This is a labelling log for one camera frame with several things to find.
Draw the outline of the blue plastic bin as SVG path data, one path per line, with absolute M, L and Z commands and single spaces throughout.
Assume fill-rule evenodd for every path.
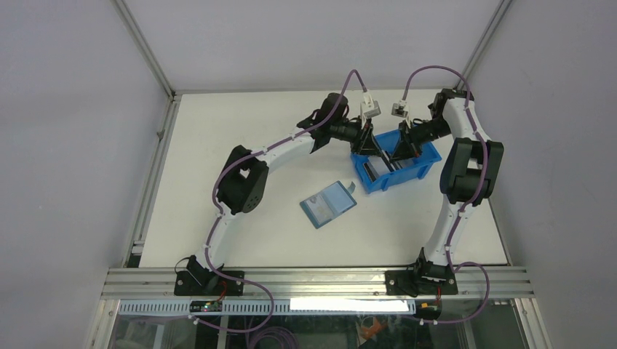
M 422 146 L 422 152 L 418 158 L 390 162 L 390 155 L 399 140 L 399 132 L 385 132 L 377 135 L 375 138 L 382 149 L 382 156 L 378 158 L 382 158 L 384 161 L 387 160 L 396 168 L 396 171 L 380 177 L 375 182 L 371 182 L 363 165 L 367 162 L 369 157 L 377 156 L 359 156 L 352 153 L 350 155 L 352 166 L 367 194 L 378 190 L 386 191 L 391 186 L 399 185 L 410 180 L 422 180 L 429 173 L 432 166 L 442 160 L 442 157 L 433 144 L 426 143 Z

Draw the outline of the teal leather card holder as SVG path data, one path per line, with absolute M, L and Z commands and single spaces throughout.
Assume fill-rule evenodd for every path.
M 324 225 L 329 222 L 337 219 L 342 214 L 346 213 L 350 209 L 354 208 L 357 205 L 357 201 L 353 197 L 353 193 L 356 189 L 356 183 L 350 182 L 348 185 L 344 185 L 341 181 L 334 182 L 331 185 L 328 185 L 326 188 L 322 189 L 320 192 L 315 193 L 314 195 L 302 200 L 299 203 L 300 208 L 305 213 L 311 224 L 315 229 L 320 229 Z M 318 225 L 316 220 L 313 217 L 310 209 L 307 207 L 307 201 L 311 197 L 322 196 L 323 199 L 327 202 L 330 209 L 333 212 L 332 219 Z

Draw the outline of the white magnetic stripe card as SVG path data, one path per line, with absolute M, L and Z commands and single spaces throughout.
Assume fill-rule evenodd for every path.
M 307 201 L 307 207 L 310 209 L 318 225 L 332 219 L 333 212 L 322 196 L 311 197 Z

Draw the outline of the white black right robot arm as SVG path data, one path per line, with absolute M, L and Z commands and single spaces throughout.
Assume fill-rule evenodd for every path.
M 434 231 L 412 264 L 411 287 L 429 294 L 453 284 L 453 254 L 464 228 L 483 200 L 489 198 L 504 153 L 480 126 L 471 92 L 443 89 L 429 105 L 431 119 L 399 125 L 393 161 L 418 158 L 423 145 L 452 136 L 453 145 L 442 168 L 439 190 L 443 204 Z

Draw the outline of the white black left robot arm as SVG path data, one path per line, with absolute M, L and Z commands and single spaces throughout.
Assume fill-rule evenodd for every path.
M 363 156 L 379 156 L 381 148 L 373 135 L 372 118 L 381 114 L 378 101 L 368 92 L 362 93 L 360 114 L 348 118 L 349 102 L 338 93 L 330 93 L 320 108 L 296 124 L 294 130 L 272 145 L 250 150 L 242 145 L 230 153 L 215 181 L 212 201 L 215 220 L 202 245 L 191 255 L 186 274 L 191 286 L 201 295 L 214 293 L 222 277 L 226 253 L 224 238 L 231 222 L 254 210 L 263 198 L 268 175 L 288 161 L 307 156 L 325 147 L 331 139 L 348 142 L 351 152 Z

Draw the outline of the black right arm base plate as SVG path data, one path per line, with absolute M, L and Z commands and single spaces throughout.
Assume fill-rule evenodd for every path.
M 447 270 L 439 277 L 420 276 L 413 270 L 387 270 L 384 273 L 387 295 L 404 295 L 417 297 L 421 295 L 437 296 L 458 294 L 458 285 L 454 274 Z

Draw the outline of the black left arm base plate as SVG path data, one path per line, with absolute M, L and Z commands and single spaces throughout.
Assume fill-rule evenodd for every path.
M 215 273 L 192 276 L 187 270 L 177 273 L 173 294 L 175 296 L 242 296 L 244 284 L 235 278 L 244 278 L 244 271 L 224 270 L 225 277 Z

